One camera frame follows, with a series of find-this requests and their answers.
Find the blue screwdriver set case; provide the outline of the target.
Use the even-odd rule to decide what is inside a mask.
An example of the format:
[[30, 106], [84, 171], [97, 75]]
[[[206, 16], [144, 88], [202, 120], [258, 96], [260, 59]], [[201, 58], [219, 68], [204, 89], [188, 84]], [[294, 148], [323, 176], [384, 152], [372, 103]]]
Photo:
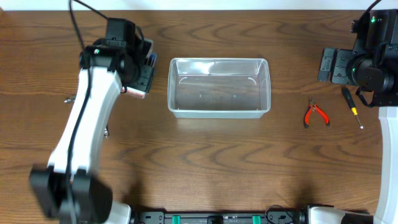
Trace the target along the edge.
[[156, 53], [151, 53], [150, 56], [144, 60], [144, 64], [141, 66], [141, 74], [136, 81], [127, 86], [126, 93], [128, 95], [138, 99], [144, 99], [146, 97], [146, 94], [150, 92], [154, 80], [156, 60]]

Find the chrome ring wrench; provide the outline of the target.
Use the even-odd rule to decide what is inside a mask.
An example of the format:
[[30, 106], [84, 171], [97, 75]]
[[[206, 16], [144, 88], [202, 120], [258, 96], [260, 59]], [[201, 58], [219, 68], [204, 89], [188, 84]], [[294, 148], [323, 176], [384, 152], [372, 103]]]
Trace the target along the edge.
[[106, 125], [106, 126], [105, 126], [105, 129], [104, 129], [104, 137], [106, 137], [106, 138], [109, 137], [108, 125]]

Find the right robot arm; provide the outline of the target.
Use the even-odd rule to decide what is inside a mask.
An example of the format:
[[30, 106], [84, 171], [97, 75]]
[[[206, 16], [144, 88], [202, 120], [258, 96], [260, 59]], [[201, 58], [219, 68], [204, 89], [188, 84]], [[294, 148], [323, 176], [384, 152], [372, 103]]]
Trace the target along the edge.
[[295, 223], [397, 223], [397, 9], [370, 6], [351, 24], [351, 50], [325, 48], [318, 80], [342, 85], [342, 94], [357, 114], [348, 86], [364, 106], [379, 109], [382, 130], [381, 191], [374, 215], [309, 205]]

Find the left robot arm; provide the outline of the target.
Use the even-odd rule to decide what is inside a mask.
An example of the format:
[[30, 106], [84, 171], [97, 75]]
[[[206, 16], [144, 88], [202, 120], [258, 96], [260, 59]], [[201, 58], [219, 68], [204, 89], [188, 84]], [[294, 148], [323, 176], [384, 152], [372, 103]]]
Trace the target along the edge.
[[143, 99], [154, 79], [153, 43], [135, 23], [108, 18], [106, 35], [80, 54], [78, 90], [65, 130], [46, 168], [29, 182], [42, 212], [60, 223], [136, 223], [97, 170], [108, 120], [119, 95]]

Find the clear plastic container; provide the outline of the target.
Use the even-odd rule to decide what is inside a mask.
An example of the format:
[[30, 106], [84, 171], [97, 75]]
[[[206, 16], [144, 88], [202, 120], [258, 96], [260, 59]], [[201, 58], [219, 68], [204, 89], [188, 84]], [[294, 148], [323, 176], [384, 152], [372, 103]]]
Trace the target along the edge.
[[176, 118], [258, 119], [271, 109], [264, 58], [173, 58], [167, 103]]

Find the black yellow screwdriver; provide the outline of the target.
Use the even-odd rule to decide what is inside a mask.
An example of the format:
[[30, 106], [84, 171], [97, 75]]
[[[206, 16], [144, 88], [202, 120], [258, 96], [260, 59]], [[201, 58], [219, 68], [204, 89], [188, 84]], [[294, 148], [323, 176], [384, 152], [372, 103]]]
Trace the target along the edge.
[[342, 92], [342, 95], [343, 95], [344, 99], [346, 100], [351, 112], [354, 114], [354, 117], [356, 118], [356, 120], [357, 120], [357, 122], [359, 124], [359, 127], [361, 129], [364, 129], [364, 126], [360, 122], [360, 119], [359, 119], [359, 116], [358, 116], [358, 111], [356, 109], [356, 105], [354, 103], [354, 100], [353, 100], [353, 97], [351, 96], [350, 91], [347, 89], [347, 87], [343, 86], [341, 88], [341, 92]]

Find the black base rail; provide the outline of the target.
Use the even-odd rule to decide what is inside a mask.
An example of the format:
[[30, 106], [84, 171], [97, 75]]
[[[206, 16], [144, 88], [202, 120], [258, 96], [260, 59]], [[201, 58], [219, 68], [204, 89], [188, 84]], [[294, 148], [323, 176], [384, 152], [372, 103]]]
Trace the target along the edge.
[[311, 223], [373, 223], [368, 213], [338, 210], [328, 205], [307, 205], [293, 210], [272, 205], [262, 213], [236, 212], [134, 212], [130, 224], [311, 224]]

